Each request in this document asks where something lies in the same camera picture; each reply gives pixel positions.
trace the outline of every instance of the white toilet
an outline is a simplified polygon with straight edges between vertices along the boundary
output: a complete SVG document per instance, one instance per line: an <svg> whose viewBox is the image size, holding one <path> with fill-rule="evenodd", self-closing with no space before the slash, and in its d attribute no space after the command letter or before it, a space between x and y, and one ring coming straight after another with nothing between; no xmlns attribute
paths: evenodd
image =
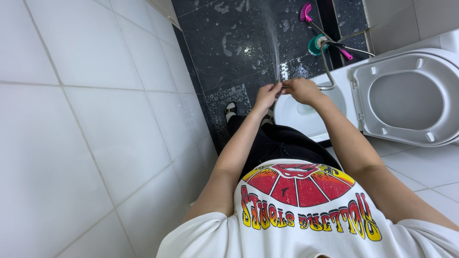
<svg viewBox="0 0 459 258"><path fill-rule="evenodd" d="M323 91L365 135L423 147L459 140L459 29L331 72L336 87ZM311 78L330 85L326 74ZM281 96L276 124L316 142L328 140L310 106Z"/></svg>

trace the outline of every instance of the foot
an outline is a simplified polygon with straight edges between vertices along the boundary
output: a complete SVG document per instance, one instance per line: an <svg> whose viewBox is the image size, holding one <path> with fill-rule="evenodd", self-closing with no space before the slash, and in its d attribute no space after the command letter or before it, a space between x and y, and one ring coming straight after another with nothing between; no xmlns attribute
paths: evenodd
<svg viewBox="0 0 459 258"><path fill-rule="evenodd" d="M236 115L236 102L230 102L225 109L226 122L230 120L232 116Z"/></svg>
<svg viewBox="0 0 459 258"><path fill-rule="evenodd" d="M260 126L263 126L265 123L274 124L274 112L271 108L268 109L268 113L263 117L263 120L261 120Z"/></svg>

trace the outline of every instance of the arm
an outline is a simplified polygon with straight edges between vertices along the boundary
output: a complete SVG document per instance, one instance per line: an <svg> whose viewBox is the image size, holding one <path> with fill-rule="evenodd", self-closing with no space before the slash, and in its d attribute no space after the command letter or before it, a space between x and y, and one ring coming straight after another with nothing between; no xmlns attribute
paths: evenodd
<svg viewBox="0 0 459 258"><path fill-rule="evenodd" d="M459 231L459 226L423 201L386 168L366 138L313 81L292 79L283 84L291 88L282 94L291 94L296 101L317 111L344 171L365 189L387 219L393 223L419 219Z"/></svg>
<svg viewBox="0 0 459 258"><path fill-rule="evenodd" d="M260 88L255 106L226 144L218 157L206 187L182 223L211 212L221 212L228 217L233 215L233 195L239 183L238 179L249 156L260 123L268 112L268 108L276 100L275 95L281 87L281 84L276 86L268 84Z"/></svg>

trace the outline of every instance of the white t-shirt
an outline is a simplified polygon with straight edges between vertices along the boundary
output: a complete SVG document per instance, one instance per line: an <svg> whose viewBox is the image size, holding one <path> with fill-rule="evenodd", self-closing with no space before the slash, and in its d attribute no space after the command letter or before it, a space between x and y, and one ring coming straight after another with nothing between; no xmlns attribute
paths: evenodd
<svg viewBox="0 0 459 258"><path fill-rule="evenodd" d="M157 257L459 257L459 232L415 219L393 224L350 176L302 160L252 170L236 188L234 211L187 221Z"/></svg>

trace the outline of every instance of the toilet seat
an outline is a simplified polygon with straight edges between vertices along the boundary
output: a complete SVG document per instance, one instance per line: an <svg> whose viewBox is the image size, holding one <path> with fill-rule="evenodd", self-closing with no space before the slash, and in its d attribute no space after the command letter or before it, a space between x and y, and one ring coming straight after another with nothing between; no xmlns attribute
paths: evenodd
<svg viewBox="0 0 459 258"><path fill-rule="evenodd" d="M351 70L364 134L425 147L458 139L458 54L419 49Z"/></svg>

